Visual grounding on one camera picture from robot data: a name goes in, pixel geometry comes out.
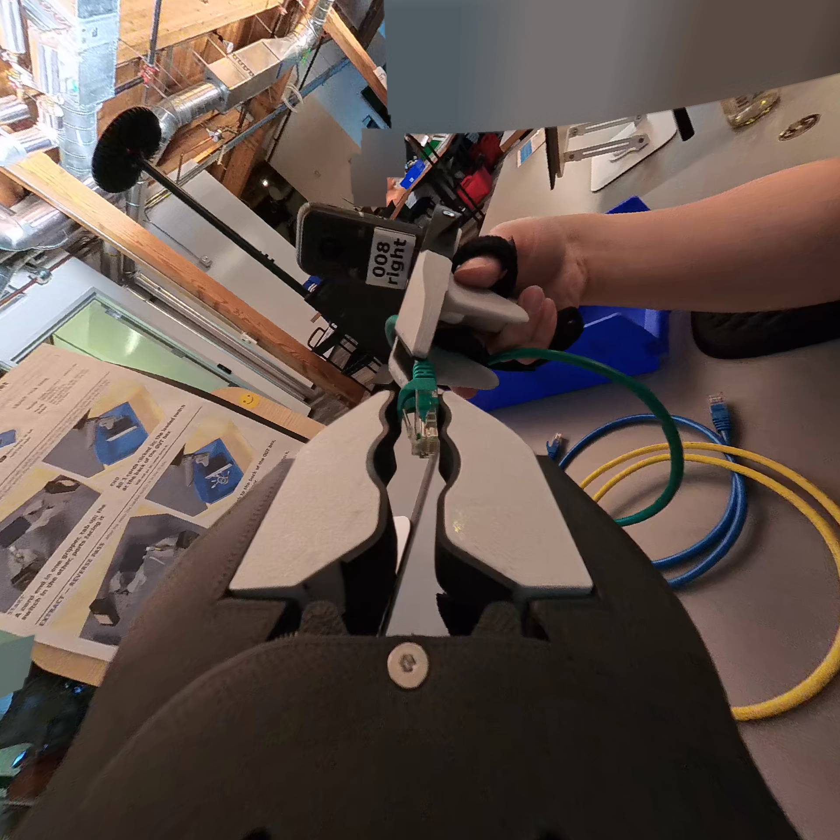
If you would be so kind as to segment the clear plastic jar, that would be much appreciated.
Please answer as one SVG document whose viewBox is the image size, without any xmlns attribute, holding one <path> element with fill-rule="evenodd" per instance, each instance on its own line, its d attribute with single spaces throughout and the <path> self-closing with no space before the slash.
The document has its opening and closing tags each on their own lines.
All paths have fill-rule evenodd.
<svg viewBox="0 0 840 840">
<path fill-rule="evenodd" d="M 758 91 L 720 100 L 722 114 L 732 130 L 744 129 L 769 114 L 781 101 L 780 89 Z"/>
</svg>

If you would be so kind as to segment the printed instruction sheet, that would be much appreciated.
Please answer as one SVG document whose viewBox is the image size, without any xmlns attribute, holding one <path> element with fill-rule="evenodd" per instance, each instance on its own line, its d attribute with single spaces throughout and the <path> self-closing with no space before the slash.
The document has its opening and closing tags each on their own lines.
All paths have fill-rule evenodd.
<svg viewBox="0 0 840 840">
<path fill-rule="evenodd" d="M 313 436 L 42 345 L 2 377 L 2 629 L 103 662 L 184 552 Z"/>
</svg>

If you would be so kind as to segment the red storage bin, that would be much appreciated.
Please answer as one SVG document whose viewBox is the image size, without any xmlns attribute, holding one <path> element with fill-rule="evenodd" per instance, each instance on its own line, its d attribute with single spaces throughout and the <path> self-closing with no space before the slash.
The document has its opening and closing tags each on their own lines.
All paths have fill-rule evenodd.
<svg viewBox="0 0 840 840">
<path fill-rule="evenodd" d="M 502 158 L 500 135 L 481 133 L 474 140 L 466 139 L 464 175 L 458 184 L 458 193 L 471 206 L 480 207 L 490 194 L 494 173 Z"/>
</svg>

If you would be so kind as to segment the large rectangular silver duct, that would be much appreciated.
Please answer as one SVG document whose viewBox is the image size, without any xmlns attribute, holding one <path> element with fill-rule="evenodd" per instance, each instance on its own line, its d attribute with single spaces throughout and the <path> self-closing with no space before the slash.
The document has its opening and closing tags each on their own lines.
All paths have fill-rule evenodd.
<svg viewBox="0 0 840 840">
<path fill-rule="evenodd" d="M 91 174 L 98 114 L 114 95 L 120 1 L 24 2 L 36 88 L 61 112 L 59 157 L 78 180 Z"/>
</svg>

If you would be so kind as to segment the blue plastic bin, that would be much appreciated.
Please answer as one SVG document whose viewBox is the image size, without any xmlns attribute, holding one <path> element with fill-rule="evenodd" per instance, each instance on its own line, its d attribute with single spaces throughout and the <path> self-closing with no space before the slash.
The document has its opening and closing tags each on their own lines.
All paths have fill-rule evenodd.
<svg viewBox="0 0 840 840">
<path fill-rule="evenodd" d="M 583 331 L 568 349 L 626 375 L 659 369 L 669 352 L 669 311 L 641 308 L 581 307 Z M 491 412 L 576 392 L 607 383 L 594 372 L 558 362 L 546 362 L 531 372 L 501 371 L 499 384 L 479 391 L 470 401 Z"/>
</svg>

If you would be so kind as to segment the person's right hand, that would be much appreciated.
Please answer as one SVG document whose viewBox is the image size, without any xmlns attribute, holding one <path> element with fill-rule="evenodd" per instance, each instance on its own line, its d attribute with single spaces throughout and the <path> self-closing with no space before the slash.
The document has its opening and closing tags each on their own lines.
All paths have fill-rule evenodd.
<svg viewBox="0 0 840 840">
<path fill-rule="evenodd" d="M 499 224 L 490 236 L 512 242 L 518 252 L 518 280 L 513 297 L 528 323 L 509 324 L 481 340 L 489 353 L 520 348 L 547 349 L 559 314 L 578 307 L 585 290 L 585 266 L 577 242 L 576 216 L 524 217 Z"/>
</svg>

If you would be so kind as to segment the white metal display stand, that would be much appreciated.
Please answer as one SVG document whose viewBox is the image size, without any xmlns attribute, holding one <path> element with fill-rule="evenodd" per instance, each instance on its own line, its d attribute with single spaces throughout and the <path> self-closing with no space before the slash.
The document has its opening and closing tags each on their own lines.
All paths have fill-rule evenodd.
<svg viewBox="0 0 840 840">
<path fill-rule="evenodd" d="M 599 193 L 676 137 L 672 111 L 583 122 L 561 130 L 561 166 L 591 163 L 590 189 Z"/>
</svg>

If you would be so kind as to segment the round silver elbow duct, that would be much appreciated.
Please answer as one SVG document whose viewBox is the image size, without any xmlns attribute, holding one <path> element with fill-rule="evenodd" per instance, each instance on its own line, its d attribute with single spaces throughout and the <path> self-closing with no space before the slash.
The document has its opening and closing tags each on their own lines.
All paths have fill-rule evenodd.
<svg viewBox="0 0 840 840">
<path fill-rule="evenodd" d="M 66 244 L 77 223 L 36 194 L 12 202 L 18 184 L 9 167 L 36 153 L 53 154 L 58 148 L 62 118 L 45 99 L 30 102 L 15 96 L 1 98 L 2 251 L 45 251 Z"/>
</svg>

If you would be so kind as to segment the person's right forearm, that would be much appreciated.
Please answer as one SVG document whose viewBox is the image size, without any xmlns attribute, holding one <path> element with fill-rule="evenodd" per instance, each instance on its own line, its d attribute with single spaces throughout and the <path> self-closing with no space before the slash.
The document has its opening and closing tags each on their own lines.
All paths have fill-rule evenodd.
<svg viewBox="0 0 840 840">
<path fill-rule="evenodd" d="M 657 211 L 584 217 L 584 305 L 767 312 L 839 299 L 839 161 Z"/>
</svg>

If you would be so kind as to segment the small rectangular silver duct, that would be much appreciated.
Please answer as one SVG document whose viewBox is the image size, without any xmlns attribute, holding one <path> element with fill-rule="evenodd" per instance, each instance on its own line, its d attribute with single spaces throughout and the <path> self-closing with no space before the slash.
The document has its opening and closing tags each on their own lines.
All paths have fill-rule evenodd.
<svg viewBox="0 0 840 840">
<path fill-rule="evenodd" d="M 225 113 L 271 88 L 318 43 L 333 1 L 318 1 L 308 16 L 281 38 L 263 38 L 216 60 L 203 80 L 161 100 L 153 113 L 161 129 L 159 151 L 176 132 L 211 112 Z"/>
</svg>

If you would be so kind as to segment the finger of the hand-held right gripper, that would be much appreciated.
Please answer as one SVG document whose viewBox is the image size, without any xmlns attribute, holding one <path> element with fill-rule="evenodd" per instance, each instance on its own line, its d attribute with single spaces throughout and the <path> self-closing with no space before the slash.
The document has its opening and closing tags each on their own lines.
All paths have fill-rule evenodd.
<svg viewBox="0 0 840 840">
<path fill-rule="evenodd" d="M 430 363 L 437 384 L 444 387 L 489 391 L 499 384 L 496 372 L 462 353 L 443 350 L 433 344 L 426 358 L 417 359 L 403 343 L 395 343 L 388 360 L 388 371 L 399 388 L 406 386 L 413 378 L 415 361 Z"/>
<path fill-rule="evenodd" d="M 449 258 L 423 251 L 406 287 L 395 336 L 409 355 L 427 356 L 439 323 L 498 333 L 528 320 L 529 315 L 515 301 L 489 289 L 460 285 Z"/>
</svg>

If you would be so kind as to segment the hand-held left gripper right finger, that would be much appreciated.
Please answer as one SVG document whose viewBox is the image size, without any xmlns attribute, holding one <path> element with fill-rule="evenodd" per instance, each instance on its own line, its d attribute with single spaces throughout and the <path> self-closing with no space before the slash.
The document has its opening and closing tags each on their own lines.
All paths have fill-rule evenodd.
<svg viewBox="0 0 840 840">
<path fill-rule="evenodd" d="M 443 394 L 440 406 L 440 545 L 517 601 L 591 594 L 590 573 L 529 445 L 456 394 Z"/>
</svg>

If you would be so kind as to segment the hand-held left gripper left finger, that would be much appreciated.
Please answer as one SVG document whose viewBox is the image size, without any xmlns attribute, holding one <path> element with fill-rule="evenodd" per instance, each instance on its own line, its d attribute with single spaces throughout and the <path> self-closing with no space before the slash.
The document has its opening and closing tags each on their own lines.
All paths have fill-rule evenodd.
<svg viewBox="0 0 840 840">
<path fill-rule="evenodd" d="M 396 577 L 387 487 L 400 427 L 383 390 L 306 444 L 230 582 L 236 595 L 386 601 Z"/>
</svg>

